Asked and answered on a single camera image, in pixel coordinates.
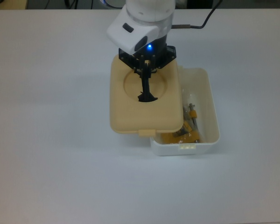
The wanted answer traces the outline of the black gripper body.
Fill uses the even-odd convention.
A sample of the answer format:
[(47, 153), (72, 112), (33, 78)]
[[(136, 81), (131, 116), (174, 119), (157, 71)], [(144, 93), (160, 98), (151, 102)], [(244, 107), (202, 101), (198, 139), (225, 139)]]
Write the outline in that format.
[(148, 60), (163, 59), (164, 66), (176, 59), (176, 50), (174, 46), (167, 45), (167, 36), (158, 38), (152, 42), (148, 41), (148, 37), (144, 36), (136, 45), (134, 53), (127, 53), (122, 49), (119, 49), (119, 59), (130, 67), (130, 62), (133, 60), (145, 60), (148, 64)]

